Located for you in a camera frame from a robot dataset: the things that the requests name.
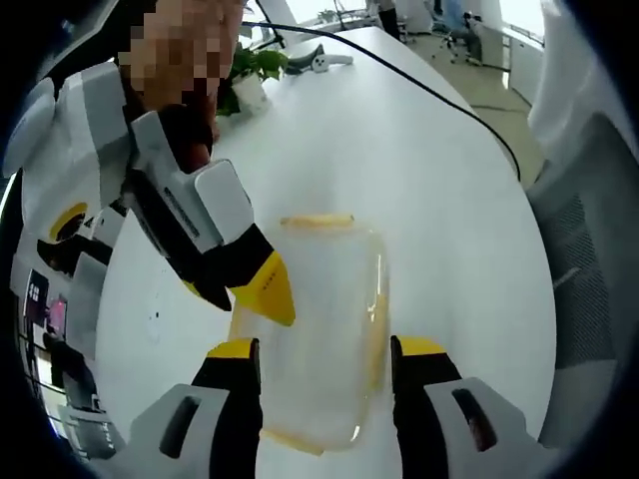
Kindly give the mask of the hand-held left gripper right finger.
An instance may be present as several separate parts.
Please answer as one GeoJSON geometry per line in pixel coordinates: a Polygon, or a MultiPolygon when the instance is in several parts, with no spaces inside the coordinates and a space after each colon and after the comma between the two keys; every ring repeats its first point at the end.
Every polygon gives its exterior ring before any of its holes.
{"type": "Polygon", "coordinates": [[[427,337],[389,340],[393,424],[403,478],[524,478],[539,443],[524,414],[475,377],[462,377],[427,337]]]}

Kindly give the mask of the person's right hand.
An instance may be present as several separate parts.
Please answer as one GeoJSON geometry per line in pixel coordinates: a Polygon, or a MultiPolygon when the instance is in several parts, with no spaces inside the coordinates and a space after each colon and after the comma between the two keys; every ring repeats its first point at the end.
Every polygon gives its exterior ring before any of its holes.
{"type": "Polygon", "coordinates": [[[179,169],[191,174],[211,161],[214,134],[206,115],[188,105],[168,105],[159,118],[179,169]]]}

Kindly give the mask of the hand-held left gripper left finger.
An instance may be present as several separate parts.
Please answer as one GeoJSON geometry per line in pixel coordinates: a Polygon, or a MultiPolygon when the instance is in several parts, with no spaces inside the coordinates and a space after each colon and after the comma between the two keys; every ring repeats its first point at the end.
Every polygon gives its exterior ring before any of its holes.
{"type": "Polygon", "coordinates": [[[263,428],[260,342],[210,350],[189,384],[177,384],[131,425],[134,478],[254,478],[263,428]]]}

